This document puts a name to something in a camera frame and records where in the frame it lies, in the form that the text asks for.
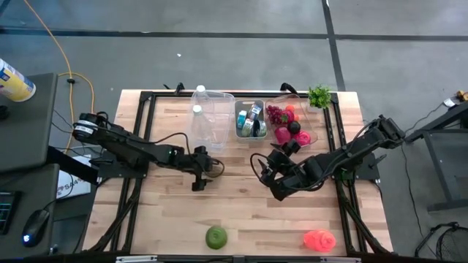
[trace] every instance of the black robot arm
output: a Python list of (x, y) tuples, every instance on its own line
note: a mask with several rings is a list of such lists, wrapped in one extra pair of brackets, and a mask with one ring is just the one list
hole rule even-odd
[(216, 159), (208, 155), (204, 146), (195, 148), (194, 153), (185, 154), (182, 147), (144, 140), (123, 127), (110, 123), (100, 114), (82, 113), (74, 127), (73, 136), (76, 140), (101, 145), (116, 156), (115, 161), (129, 168), (138, 169), (151, 161), (160, 167), (195, 175), (193, 191), (202, 191), (205, 188), (206, 183), (211, 180), (202, 179), (202, 174), (210, 172), (213, 164), (217, 163)]
[(321, 153), (296, 164), (290, 156), (300, 149), (295, 140), (283, 146), (274, 145), (267, 158), (268, 165), (260, 162), (260, 181), (270, 188), (274, 197), (282, 201), (297, 191), (318, 190), (323, 181), (338, 169), (354, 170), (363, 158), (377, 148), (392, 149), (403, 143), (404, 132), (391, 118), (382, 115), (364, 127), (361, 137), (330, 153)]

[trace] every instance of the wooden table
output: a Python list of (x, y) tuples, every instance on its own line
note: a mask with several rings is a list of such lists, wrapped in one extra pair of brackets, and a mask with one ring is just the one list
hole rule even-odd
[[(121, 93), (115, 123), (129, 131), (133, 130), (140, 92), (123, 90)], [(358, 96), (355, 92), (338, 92), (338, 97), (344, 131), (349, 141), (363, 126)], [(157, 99), (151, 140), (184, 132), (188, 108), (188, 98)], [(301, 149), (294, 156), (294, 161), (329, 151), (323, 114), (308, 113), (308, 119), (318, 135), (318, 141)], [(331, 119), (334, 134), (337, 134), (332, 110)], [(144, 130), (145, 124), (143, 121), (141, 130)], [(303, 234), (313, 229), (329, 229), (336, 237), (336, 247), (329, 254), (345, 255), (336, 189), (332, 180), (327, 180), (319, 191), (301, 191), (279, 202), (255, 177), (249, 157), (255, 152), (268, 155), (272, 149), (270, 142), (240, 144), (232, 128), (227, 149), (223, 154), (214, 156), (225, 163), (226, 170), (221, 177), (209, 183), (205, 191), (191, 191), (195, 179), (193, 175), (151, 164), (140, 195), (132, 254), (324, 255), (306, 249)], [(171, 138), (167, 143), (185, 146), (183, 137)], [(115, 218), (121, 184), (122, 179), (111, 179), (99, 187), (84, 249), (94, 245)], [(377, 187), (368, 181), (357, 181), (355, 187), (362, 219), (380, 243), (391, 251)], [(123, 233), (126, 232), (126, 225), (124, 222)], [(205, 244), (205, 232), (213, 225), (223, 226), (229, 238), (228, 244), (218, 251), (211, 250)], [(350, 227), (353, 244), (357, 248), (354, 224), (350, 224)], [(124, 234), (121, 235), (120, 245), (123, 240)]]

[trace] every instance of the concrete floor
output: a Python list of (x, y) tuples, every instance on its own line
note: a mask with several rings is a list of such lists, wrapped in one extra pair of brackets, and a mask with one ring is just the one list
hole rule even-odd
[[(108, 31), (326, 34), (320, 0), (30, 0), (51, 28)], [(464, 0), (329, 0), (337, 34), (468, 35), (468, 3)], [(22, 1), (11, 1), (1, 26), (40, 27)], [(121, 89), (175, 87), (203, 83), (209, 89), (273, 89), (288, 82), (297, 89), (324, 83), (337, 89), (326, 39), (213, 39), (164, 37), (58, 37), (72, 70), (93, 81), (96, 110), (110, 113)], [(402, 129), (425, 116), (468, 81), (466, 42), (337, 41), (344, 83), (357, 91), (363, 116), (392, 117)], [(65, 72), (66, 66), (49, 37), (2, 35), (0, 58), (26, 75)], [(90, 109), (83, 81), (75, 86), (77, 117)], [(69, 121), (68, 86), (58, 82), (56, 109)], [(440, 109), (428, 121), (443, 114)], [(62, 127), (66, 124), (54, 117)], [(53, 130), (51, 145), (64, 147), (67, 134)], [(426, 145), (405, 146), (412, 190), (424, 234), (438, 223), (468, 226), (468, 209), (427, 213), (426, 206), (444, 200)], [(385, 213), (395, 252), (412, 255), (421, 236), (408, 192), (399, 149), (378, 150), (388, 157), (379, 165)], [(81, 206), (92, 197), (61, 204)], [(85, 216), (57, 223), (62, 252), (75, 247)], [(61, 236), (60, 228), (75, 234)], [(433, 257), (426, 249), (422, 256)]]

